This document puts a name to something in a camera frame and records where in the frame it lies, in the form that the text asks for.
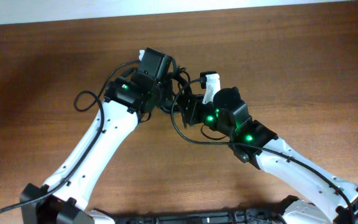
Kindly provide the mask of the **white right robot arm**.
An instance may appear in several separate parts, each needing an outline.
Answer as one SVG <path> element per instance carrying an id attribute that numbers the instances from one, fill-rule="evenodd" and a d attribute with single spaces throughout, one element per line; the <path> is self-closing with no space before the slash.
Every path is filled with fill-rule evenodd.
<path id="1" fill-rule="evenodd" d="M 194 95 L 185 88 L 174 99 L 184 124 L 203 124 L 229 138 L 225 143 L 244 163 L 271 174 L 304 199 L 288 196 L 276 211 L 282 223 L 358 223 L 358 185 L 303 157 L 284 139 L 252 119 L 237 88 Z"/>

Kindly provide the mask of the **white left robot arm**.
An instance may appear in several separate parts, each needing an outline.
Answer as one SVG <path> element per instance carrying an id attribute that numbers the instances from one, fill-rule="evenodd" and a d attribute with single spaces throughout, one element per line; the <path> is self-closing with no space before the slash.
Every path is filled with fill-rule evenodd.
<path id="1" fill-rule="evenodd" d="M 93 189 L 108 162 L 145 114 L 171 92 L 175 60 L 147 48 L 115 80 L 108 78 L 96 95 L 98 113 L 65 162 L 41 187 L 28 184 L 21 194 L 24 223 L 114 223 L 99 210 L 88 211 Z"/>

